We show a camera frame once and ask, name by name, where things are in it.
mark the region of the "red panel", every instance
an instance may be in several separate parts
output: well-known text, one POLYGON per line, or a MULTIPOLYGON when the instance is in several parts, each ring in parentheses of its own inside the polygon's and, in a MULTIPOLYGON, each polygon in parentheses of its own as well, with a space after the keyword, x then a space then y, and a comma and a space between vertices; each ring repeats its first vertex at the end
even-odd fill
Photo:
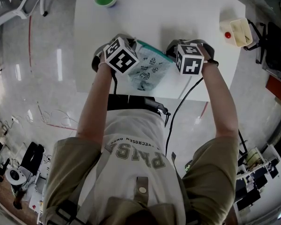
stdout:
POLYGON ((281 82, 278 79, 269 76, 266 88, 281 100, 281 82))

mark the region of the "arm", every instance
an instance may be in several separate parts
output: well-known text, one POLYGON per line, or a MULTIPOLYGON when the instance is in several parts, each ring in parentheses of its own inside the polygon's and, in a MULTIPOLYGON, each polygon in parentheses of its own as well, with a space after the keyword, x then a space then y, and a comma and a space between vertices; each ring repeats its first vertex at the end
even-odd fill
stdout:
POLYGON ((102 64, 82 110, 76 137, 102 144, 111 79, 111 68, 102 64))
MULTIPOLYGON (((206 50, 203 47, 200 50, 208 60, 210 57, 206 50)), ((217 66, 204 64, 202 74, 210 97, 216 138, 195 152, 183 183, 201 224, 218 225, 223 223, 235 197, 237 113, 217 66)))
MULTIPOLYGON (((205 59, 210 58, 202 46, 200 50, 202 50, 205 59)), ((205 63, 202 74, 210 98, 216 137, 237 137, 238 121, 235 104, 218 67, 205 63)))

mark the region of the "red ball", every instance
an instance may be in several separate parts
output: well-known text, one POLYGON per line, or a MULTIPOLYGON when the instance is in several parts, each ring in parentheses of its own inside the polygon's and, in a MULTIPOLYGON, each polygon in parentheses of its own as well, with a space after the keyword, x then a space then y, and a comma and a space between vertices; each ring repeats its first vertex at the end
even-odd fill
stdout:
POLYGON ((226 38, 230 38, 230 37, 231 37, 231 33, 225 32, 225 37, 226 37, 226 38))

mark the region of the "white container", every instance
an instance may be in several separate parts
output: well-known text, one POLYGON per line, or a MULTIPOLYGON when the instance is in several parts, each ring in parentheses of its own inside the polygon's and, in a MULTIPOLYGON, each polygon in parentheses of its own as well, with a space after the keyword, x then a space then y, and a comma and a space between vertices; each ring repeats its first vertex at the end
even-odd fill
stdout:
POLYGON ((220 22, 220 30, 224 35, 226 43, 237 47, 250 45, 253 42, 250 26, 246 18, 230 19, 220 22))

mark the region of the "chair leg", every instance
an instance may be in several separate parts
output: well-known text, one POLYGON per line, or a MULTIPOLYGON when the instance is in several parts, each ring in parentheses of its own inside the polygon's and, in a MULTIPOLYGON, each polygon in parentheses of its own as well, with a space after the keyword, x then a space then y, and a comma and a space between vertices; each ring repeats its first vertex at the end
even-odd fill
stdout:
POLYGON ((262 38, 266 39, 266 25, 264 23, 260 23, 261 26, 263 26, 263 31, 262 31, 262 38))
POLYGON ((264 51, 265 51, 265 47, 261 47, 260 60, 256 60, 257 64, 262 64, 262 60, 263 60, 263 56, 264 56, 264 51))
POLYGON ((45 14, 44 0, 40 0, 40 2, 39 2, 39 9, 40 9, 41 15, 44 16, 44 14, 45 14))
POLYGON ((245 49, 246 51, 252 51, 252 50, 254 50, 254 49, 258 48, 258 47, 260 47, 260 44, 259 44, 259 43, 255 44, 254 46, 252 46, 252 47, 250 47, 250 48, 248 48, 247 46, 244 46, 244 49, 245 49))
POLYGON ((249 19, 248 19, 248 23, 251 24, 252 27, 254 28, 254 30, 255 30, 255 32, 256 32, 256 34, 257 34, 259 40, 262 40, 263 37, 262 37, 262 35, 260 34, 260 32, 258 31, 258 29, 256 28, 255 24, 252 23, 249 19))

